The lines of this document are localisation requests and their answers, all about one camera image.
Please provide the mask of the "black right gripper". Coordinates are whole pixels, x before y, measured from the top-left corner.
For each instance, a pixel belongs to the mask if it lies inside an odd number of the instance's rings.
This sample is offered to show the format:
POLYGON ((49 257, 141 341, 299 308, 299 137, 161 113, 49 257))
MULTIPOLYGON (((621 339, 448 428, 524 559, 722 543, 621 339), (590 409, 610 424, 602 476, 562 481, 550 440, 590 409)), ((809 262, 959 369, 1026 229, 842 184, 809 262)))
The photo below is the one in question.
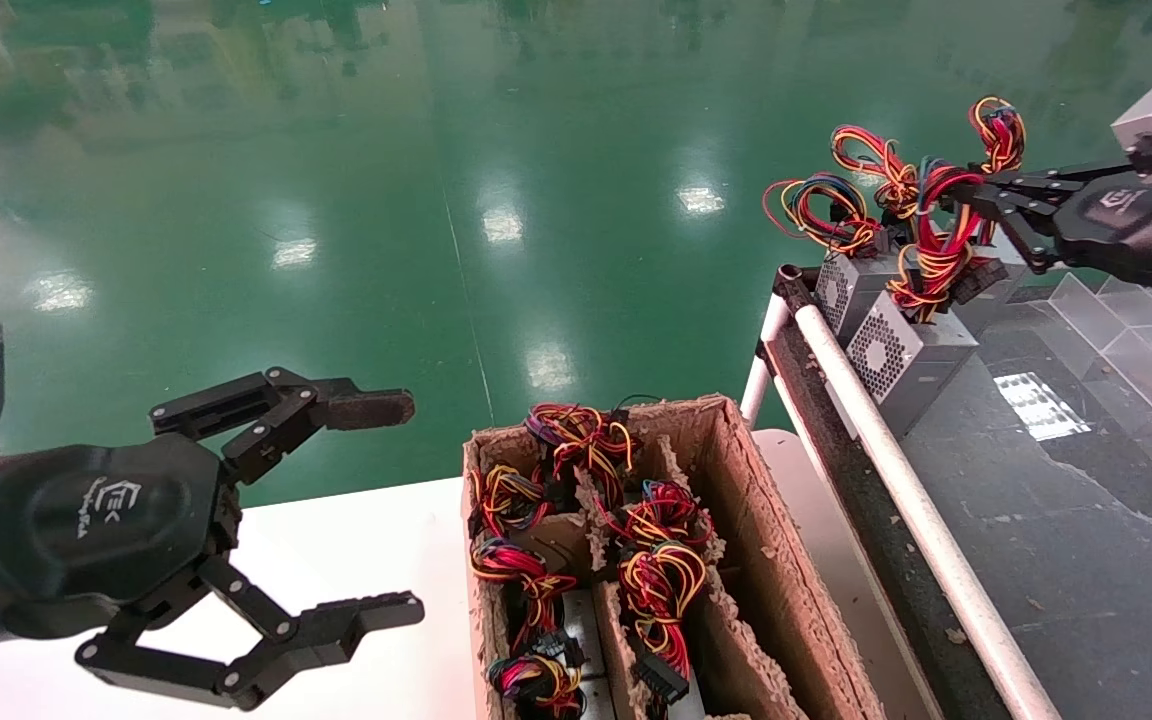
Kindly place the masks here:
POLYGON ((952 199, 996 223, 1033 273, 1066 263, 1152 288, 1152 184, 1126 161, 1001 170, 952 199))

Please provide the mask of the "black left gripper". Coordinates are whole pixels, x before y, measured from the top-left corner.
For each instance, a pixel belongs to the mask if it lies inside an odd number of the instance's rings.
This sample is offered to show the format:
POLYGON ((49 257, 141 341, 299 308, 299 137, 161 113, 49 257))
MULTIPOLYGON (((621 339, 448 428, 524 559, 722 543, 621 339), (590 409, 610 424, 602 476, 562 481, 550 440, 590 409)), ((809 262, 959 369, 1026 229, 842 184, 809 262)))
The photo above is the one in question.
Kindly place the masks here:
POLYGON ((159 437, 146 444, 0 456, 0 641, 105 626, 76 651, 96 679, 238 711, 300 673, 348 664, 366 634, 419 624, 424 602, 404 591, 289 615, 223 558, 242 516, 233 486, 259 480, 320 429, 399 427, 415 414, 410 391, 273 366, 156 406, 159 437), (195 444, 229 430, 221 460, 195 444), (223 664, 141 646, 206 594, 259 632, 244 655, 223 664))

